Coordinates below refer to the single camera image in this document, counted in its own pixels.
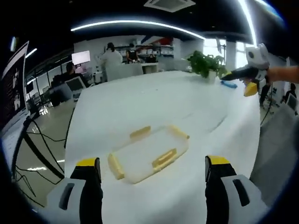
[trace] white tablecloth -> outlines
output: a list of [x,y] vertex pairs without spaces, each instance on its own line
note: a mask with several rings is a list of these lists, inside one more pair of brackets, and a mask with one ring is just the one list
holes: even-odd
[[[205,156],[225,156],[250,176],[260,132],[258,96],[205,83],[181,71],[119,79],[82,91],[66,144],[65,176],[76,162],[100,157],[103,223],[194,224],[206,221]],[[107,154],[137,129],[175,124],[190,135],[189,149],[161,172],[130,185],[117,181]]]

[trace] plastic food container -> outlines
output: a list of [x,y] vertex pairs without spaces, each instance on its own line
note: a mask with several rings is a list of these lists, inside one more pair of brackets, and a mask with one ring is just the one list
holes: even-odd
[[117,180],[138,183],[161,171],[188,149],[189,136],[173,125],[151,131],[150,126],[130,134],[130,142],[109,154]]

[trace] white flower pot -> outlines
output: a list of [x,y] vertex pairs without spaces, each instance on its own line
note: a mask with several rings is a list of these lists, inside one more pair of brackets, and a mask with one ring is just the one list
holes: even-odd
[[207,77],[207,82],[210,83],[210,84],[214,84],[216,76],[217,76],[217,72],[210,70],[209,71],[209,76]]

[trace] blue object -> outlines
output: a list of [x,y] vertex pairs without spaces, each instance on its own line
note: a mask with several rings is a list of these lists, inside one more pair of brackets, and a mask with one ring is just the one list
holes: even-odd
[[222,85],[225,85],[225,86],[227,86],[227,87],[229,87],[229,88],[232,88],[232,89],[235,89],[235,88],[238,87],[237,84],[235,84],[235,83],[230,83],[230,82],[228,82],[228,81],[224,81],[224,80],[221,81],[221,84],[222,84]]

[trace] potted plant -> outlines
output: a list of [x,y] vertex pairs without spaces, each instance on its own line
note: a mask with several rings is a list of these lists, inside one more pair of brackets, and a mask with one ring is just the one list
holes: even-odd
[[213,55],[205,56],[200,51],[194,51],[193,55],[188,58],[192,71],[208,82],[214,83],[216,76],[222,77],[227,71],[225,66],[222,65],[223,57]]

